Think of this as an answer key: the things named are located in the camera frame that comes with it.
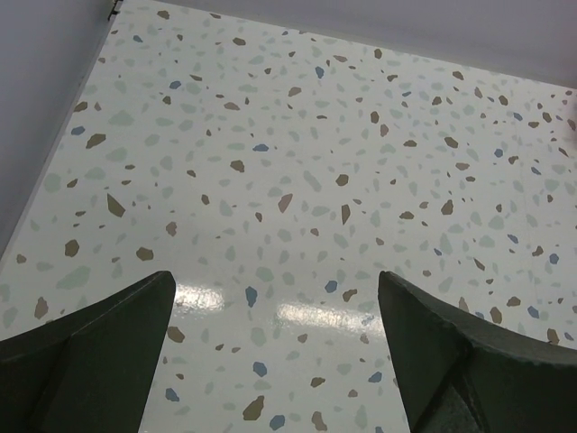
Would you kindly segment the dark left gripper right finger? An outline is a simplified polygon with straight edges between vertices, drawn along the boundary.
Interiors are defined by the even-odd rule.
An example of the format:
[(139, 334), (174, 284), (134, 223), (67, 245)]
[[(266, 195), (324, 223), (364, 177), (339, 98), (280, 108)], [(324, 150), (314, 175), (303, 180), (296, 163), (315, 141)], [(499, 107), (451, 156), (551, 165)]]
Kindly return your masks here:
[(491, 324), (393, 272), (378, 300), (412, 432), (574, 432), (576, 353)]

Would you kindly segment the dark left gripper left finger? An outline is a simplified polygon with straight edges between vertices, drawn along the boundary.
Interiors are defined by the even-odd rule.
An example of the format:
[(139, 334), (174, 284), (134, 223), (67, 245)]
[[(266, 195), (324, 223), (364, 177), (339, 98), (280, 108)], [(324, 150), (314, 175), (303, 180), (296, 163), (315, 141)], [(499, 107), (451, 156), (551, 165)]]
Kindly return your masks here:
[(176, 294), (168, 271), (1, 343), (3, 432), (136, 432)]

